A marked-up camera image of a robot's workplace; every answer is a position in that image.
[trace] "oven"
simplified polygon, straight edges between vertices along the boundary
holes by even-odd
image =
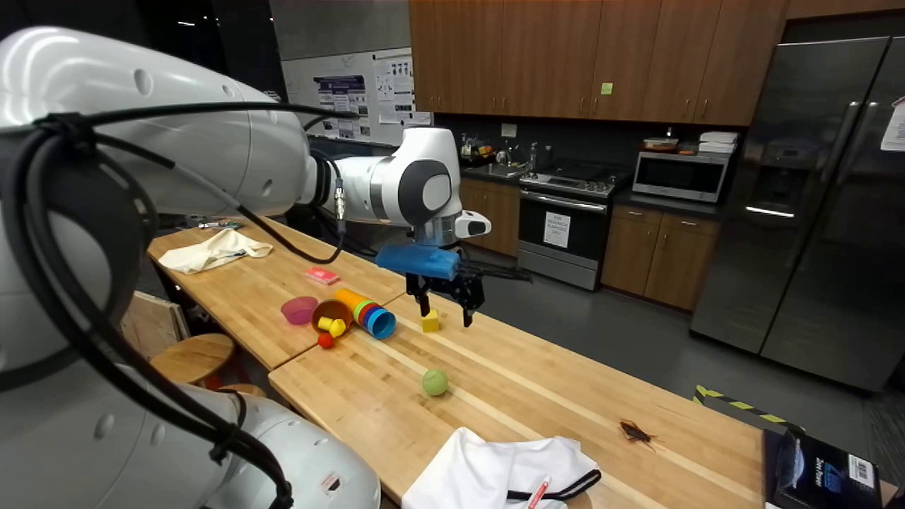
[[[641,152],[632,191],[716,203],[728,167],[729,155]]]
[[[610,206],[601,201],[523,187],[519,267],[595,290],[610,224]]]

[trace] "red ball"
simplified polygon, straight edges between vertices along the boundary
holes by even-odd
[[[333,348],[333,336],[329,332],[324,332],[318,336],[318,345],[324,350]]]

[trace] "gray floor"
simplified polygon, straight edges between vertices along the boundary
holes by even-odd
[[[397,242],[404,238],[399,232],[390,236]],[[358,232],[358,238],[380,245],[387,235]],[[468,249],[477,259],[514,263],[480,248]],[[162,294],[149,264],[142,267],[139,289]],[[591,293],[543,276],[533,283],[487,278],[484,292],[481,312],[497,320],[684,398],[690,399],[695,386],[702,385],[745,401],[805,427],[813,437],[870,459],[880,465],[883,479],[905,484],[905,395],[899,392],[868,396],[716,341],[691,337],[689,315],[621,293]]]

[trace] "green tennis ball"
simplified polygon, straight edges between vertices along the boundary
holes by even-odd
[[[428,370],[421,378],[421,387],[431,396],[440,396],[450,387],[446,373],[440,370]]]

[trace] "yellow toy piece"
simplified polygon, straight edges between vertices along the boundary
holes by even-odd
[[[421,317],[421,330],[424,332],[437,332],[440,330],[440,317],[437,310],[432,309],[427,316]]]
[[[330,324],[330,335],[334,338],[338,338],[342,335],[343,332],[346,331],[346,323],[342,320],[334,320],[333,323]]]
[[[329,331],[330,327],[333,326],[333,322],[342,322],[342,320],[333,320],[332,318],[327,318],[326,316],[321,316],[318,320],[318,329],[322,331]]]

